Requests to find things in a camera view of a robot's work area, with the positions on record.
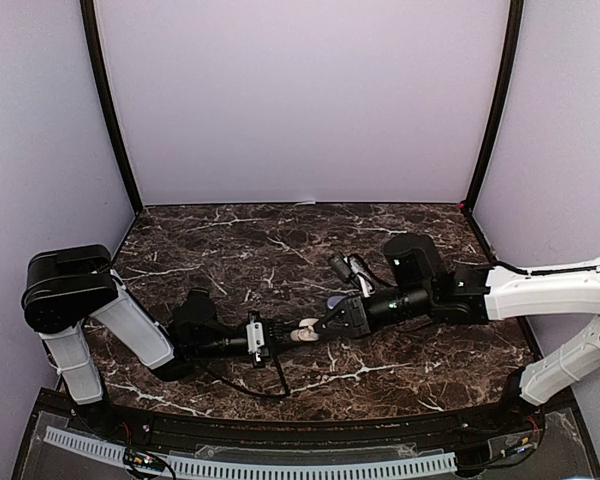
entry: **back wall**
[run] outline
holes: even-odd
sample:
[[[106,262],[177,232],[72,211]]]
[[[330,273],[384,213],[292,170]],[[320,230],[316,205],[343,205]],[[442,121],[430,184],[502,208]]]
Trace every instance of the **back wall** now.
[[[97,2],[144,202],[462,200],[508,5]]]

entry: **red wire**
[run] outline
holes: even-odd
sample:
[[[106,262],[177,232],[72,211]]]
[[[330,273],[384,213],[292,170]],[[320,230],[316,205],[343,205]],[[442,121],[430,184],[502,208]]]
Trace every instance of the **red wire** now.
[[[533,419],[533,417],[527,417],[527,421],[533,425],[533,433],[534,435],[538,436],[538,439],[540,439],[540,428],[538,428],[536,421]]]
[[[131,445],[131,430],[129,430],[129,427],[124,422],[122,422],[122,426],[124,427],[124,430],[127,432],[127,444]]]

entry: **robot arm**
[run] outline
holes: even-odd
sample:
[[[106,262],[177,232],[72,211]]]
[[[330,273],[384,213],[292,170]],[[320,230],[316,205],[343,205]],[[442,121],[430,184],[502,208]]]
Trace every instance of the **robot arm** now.
[[[242,329],[229,329],[217,321],[208,295],[194,290],[174,310],[170,335],[166,335],[111,270],[107,250],[97,245],[34,257],[23,308],[28,324],[53,355],[71,396],[83,405],[104,395],[80,328],[86,317],[109,328],[163,380],[189,375],[192,358],[250,355],[254,366],[262,366],[274,346],[358,338],[420,315],[450,324],[484,324],[522,315],[595,315],[559,350],[509,377],[503,396],[507,409],[535,410],[600,368],[600,258],[553,267],[520,269],[499,264],[447,272],[432,239],[414,234],[392,238],[383,253],[396,286],[375,277],[359,257],[337,255],[329,263],[361,294],[339,298],[322,318],[291,327],[251,312]]]
[[[579,264],[527,269],[524,273],[496,266],[486,284],[490,288],[485,296],[490,320],[564,313],[594,315],[577,336],[509,378],[508,394],[519,395],[523,404],[518,402],[518,406],[523,410],[546,403],[563,388],[600,368],[600,257]],[[511,388],[516,383],[518,388]],[[515,403],[512,398],[504,400]]]
[[[451,324],[527,315],[594,315],[589,325],[557,351],[509,377],[502,400],[509,410],[533,411],[600,368],[600,257],[570,265],[521,269],[501,263],[448,273],[431,239],[419,235],[394,237],[385,245],[384,255],[397,287],[348,297],[312,329],[358,337],[422,314]],[[344,273],[338,276],[347,278],[346,269],[339,270]]]
[[[78,405],[102,400],[104,386],[82,333],[84,318],[111,330],[148,368],[174,360],[174,348],[111,269],[101,246],[45,252],[29,263],[22,304]]]

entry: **lavender wall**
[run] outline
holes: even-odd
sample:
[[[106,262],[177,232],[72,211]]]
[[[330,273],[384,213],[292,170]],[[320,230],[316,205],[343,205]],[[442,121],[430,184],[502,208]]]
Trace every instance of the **lavender wall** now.
[[[0,1],[0,480],[55,377],[19,305],[29,258],[90,242],[113,249],[131,219],[79,3]]]
[[[600,255],[600,2],[527,2],[511,90],[476,216],[521,265]],[[590,318],[534,319],[550,352]],[[600,456],[600,373],[575,387]]]
[[[143,199],[460,201],[508,4],[97,2]]]

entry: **marble tabletop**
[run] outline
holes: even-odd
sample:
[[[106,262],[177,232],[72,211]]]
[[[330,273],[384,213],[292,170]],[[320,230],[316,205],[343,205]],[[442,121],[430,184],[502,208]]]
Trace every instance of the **marble tabletop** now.
[[[115,268],[165,325],[193,287],[211,292],[229,325],[250,310],[298,320],[321,315],[328,297],[348,291],[330,270],[330,255],[358,253],[391,279],[382,245],[403,232],[430,235],[448,268],[486,262],[453,205],[260,204],[146,208]],[[85,332],[115,403],[227,419],[361,420],[483,405],[497,401],[512,370],[532,361],[515,320],[413,331],[426,321],[284,353],[293,392],[284,400],[247,396],[204,372],[163,383],[102,326],[89,323]],[[280,392],[271,366],[253,369],[248,358],[234,358],[210,367],[249,389]]]

